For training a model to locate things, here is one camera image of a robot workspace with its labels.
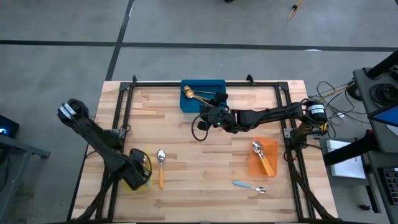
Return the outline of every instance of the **concrete floor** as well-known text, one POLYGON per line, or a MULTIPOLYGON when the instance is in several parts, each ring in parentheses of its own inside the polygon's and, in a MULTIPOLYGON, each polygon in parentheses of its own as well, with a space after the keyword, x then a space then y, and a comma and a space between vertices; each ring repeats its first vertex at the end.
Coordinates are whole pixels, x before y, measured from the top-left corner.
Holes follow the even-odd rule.
MULTIPOLYGON (((296 0, 136 0, 125 42, 398 47, 394 0, 306 0, 287 21, 296 0)), ((115 42, 128 0, 3 0, 0 40, 115 42)), ((86 142, 57 118, 69 98, 86 103, 92 115, 100 98, 113 47, 0 45, 1 114, 21 124, 18 139, 52 151, 32 161, 13 219, 28 223, 66 219, 86 142)), ((346 83, 352 71, 372 67, 389 52, 309 52, 298 50, 121 49, 113 80, 305 80, 309 95, 321 80, 346 83)), ((349 109, 345 97, 334 102, 349 109)), ((356 111, 364 111, 354 101, 356 111)), ((355 115, 366 121, 365 116, 355 115)), ((361 137, 368 124, 344 118, 341 138, 361 137)), ((388 223, 385 212, 357 208, 364 187, 333 187, 340 218, 388 223)))

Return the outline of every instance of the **wooden table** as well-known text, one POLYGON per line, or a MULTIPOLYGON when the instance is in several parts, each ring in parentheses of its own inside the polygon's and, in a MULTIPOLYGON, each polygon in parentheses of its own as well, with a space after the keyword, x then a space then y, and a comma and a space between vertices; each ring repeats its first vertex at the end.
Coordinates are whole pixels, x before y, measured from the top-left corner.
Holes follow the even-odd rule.
MULTIPOLYGON (((292 101, 307 97, 303 81, 288 81, 292 101)), ((95 121, 104 129, 112 127, 120 82, 105 82, 95 121)), ((269 87, 227 87, 228 105, 235 109, 264 110, 277 106, 275 90, 269 87)), ((184 114, 179 107, 177 87, 135 87, 124 153, 138 148, 150 154, 153 166, 152 188, 133 192, 119 184, 115 222, 282 222, 297 221, 292 185, 280 122, 262 124, 248 133, 230 134, 211 128, 206 141, 192 137, 190 127, 197 114, 184 114), (253 176, 248 171, 249 147, 253 136, 279 141, 277 177, 253 176), (156 152, 164 149, 164 189, 160 190, 156 152), (232 184, 241 180, 263 186, 259 195, 232 184)), ((122 123, 124 107, 120 116, 122 123)), ((321 150, 303 150, 310 188, 321 204, 335 217, 335 203, 321 150)), ((90 155, 84 164, 72 218, 81 215, 98 193, 103 160, 90 155)), ((305 217, 308 217, 300 191, 305 217)), ((106 201, 104 215, 108 211, 106 201)))

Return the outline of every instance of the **orange tray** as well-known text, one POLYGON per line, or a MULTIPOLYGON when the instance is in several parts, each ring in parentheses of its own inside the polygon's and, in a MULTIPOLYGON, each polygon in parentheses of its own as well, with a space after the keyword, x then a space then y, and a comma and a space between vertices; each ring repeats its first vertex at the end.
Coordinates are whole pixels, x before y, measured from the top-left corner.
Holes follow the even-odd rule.
MULTIPOLYGON (((259 141, 262 144, 263 153, 276 176, 278 173, 278 141, 264 137, 254 137, 253 141, 259 141)), ((268 177, 261 164, 259 155, 253 152, 252 144, 250 146, 249 170, 251 175, 263 175, 268 177)))

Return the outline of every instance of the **spoon with blue handle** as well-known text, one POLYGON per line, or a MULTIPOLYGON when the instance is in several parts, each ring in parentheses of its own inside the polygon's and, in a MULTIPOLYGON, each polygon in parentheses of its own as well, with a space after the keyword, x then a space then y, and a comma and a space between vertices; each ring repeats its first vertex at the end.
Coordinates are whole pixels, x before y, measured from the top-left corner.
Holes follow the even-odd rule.
POLYGON ((234 185, 238 185, 238 186, 241 186, 241 187, 254 189, 254 190, 256 190, 256 192, 259 193, 259 194, 264 194, 264 193, 267 191, 264 187, 253 187, 253 186, 250 186, 250 185, 248 185, 248 184, 239 182, 239 181, 237 181, 237 180, 232 181, 232 183, 233 183, 234 185))

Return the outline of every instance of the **blue bin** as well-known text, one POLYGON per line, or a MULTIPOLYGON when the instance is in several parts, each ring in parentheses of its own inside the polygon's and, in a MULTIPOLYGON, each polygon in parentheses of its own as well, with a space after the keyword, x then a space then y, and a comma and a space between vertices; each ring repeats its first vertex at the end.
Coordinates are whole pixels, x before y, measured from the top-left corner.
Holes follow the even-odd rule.
MULTIPOLYGON (((184 113, 199 113, 200 105, 203 103, 197 99, 189 99, 183 91, 184 86, 189 86, 193 91, 209 91, 213 93, 226 93, 225 80, 182 80, 180 85, 180 108, 184 113)), ((195 95, 202 96, 209 100, 214 98, 214 94, 197 93, 195 95)))

